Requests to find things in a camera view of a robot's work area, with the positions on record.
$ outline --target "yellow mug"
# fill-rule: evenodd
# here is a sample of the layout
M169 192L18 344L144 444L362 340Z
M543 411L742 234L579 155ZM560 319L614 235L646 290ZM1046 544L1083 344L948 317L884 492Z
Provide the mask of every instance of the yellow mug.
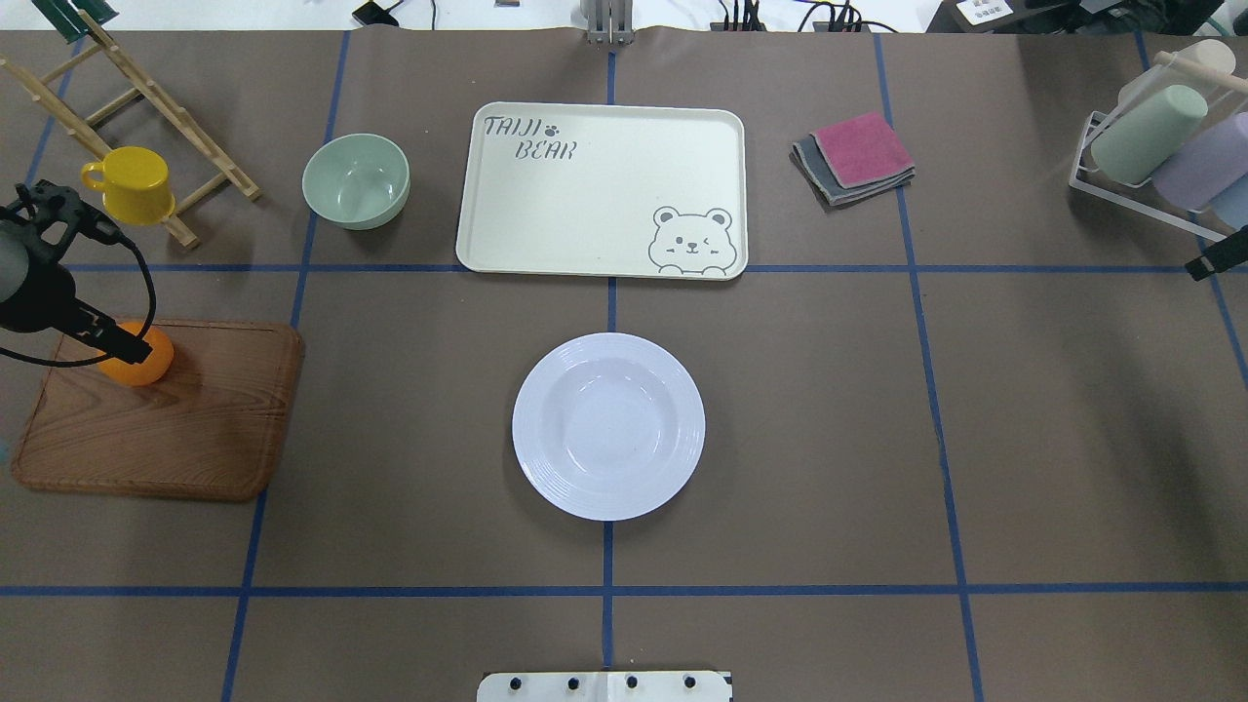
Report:
M104 192L104 209L125 224L154 225L173 214L168 164L142 146L114 149L104 161L82 166L82 185Z

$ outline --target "yellow mug handle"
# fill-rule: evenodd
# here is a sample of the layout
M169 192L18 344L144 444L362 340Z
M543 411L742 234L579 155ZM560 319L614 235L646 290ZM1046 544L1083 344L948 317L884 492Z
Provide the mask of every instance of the yellow mug handle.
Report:
M82 166L82 185L90 187L91 190L101 191L102 192L104 191L104 180L102 179L101 180L96 180L94 177L90 177L87 174L101 174L102 175L104 174L104 164L101 164L100 161L95 161L92 164L87 164L87 165Z

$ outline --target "brown tabletop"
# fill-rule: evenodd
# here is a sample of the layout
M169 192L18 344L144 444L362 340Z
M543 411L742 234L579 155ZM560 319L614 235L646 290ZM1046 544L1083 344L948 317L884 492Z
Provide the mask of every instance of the brown tabletop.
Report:
M256 503L0 481L0 698L473 700L484 672L607 666L731 671L738 700L1248 700L1248 275L1196 284L1191 235L1066 185L1087 115L1187 40L117 39L266 191L192 209L192 252L127 229L161 315L288 321L306 360ZM35 72L70 51L0 34ZM5 177L77 182L86 152L0 79ZM89 61L57 87L91 111L124 85ZM731 110L750 267L467 271L470 119L494 100ZM917 177L826 210L789 144L867 111ZM311 217L300 191L354 131L412 165L374 231ZM147 105L104 132L161 151L183 191L210 175ZM67 262L84 300L141 311L124 251ZM614 525L545 502L509 432L533 365L599 331L668 349L706 408L685 488ZM10 455L40 378L2 363Z

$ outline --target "folded towel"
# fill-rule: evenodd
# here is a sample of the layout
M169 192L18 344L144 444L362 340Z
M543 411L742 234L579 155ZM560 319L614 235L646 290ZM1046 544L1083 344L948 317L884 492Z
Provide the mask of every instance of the folded towel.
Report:
M915 167L915 160L880 112L825 126L811 136L842 187L874 184Z
M842 187L824 160L822 152L820 152L812 135L807 135L801 141L794 142L792 154L811 185L832 206L850 205L859 200L865 200L899 185L905 185L910 179L915 177L915 169L911 166L877 182L869 182L859 187Z

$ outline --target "orange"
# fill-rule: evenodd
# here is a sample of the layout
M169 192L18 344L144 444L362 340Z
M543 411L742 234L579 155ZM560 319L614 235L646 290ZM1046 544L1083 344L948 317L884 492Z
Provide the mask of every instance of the orange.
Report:
M121 322L117 326L139 336L139 331L144 329L144 322ZM140 387L156 382L168 370L170 363L173 362L173 342L157 327L149 329L147 335L144 336L144 341L152 347L152 352L147 355L144 362L127 363L120 358L105 358L96 363L96 367L104 375L121 385Z

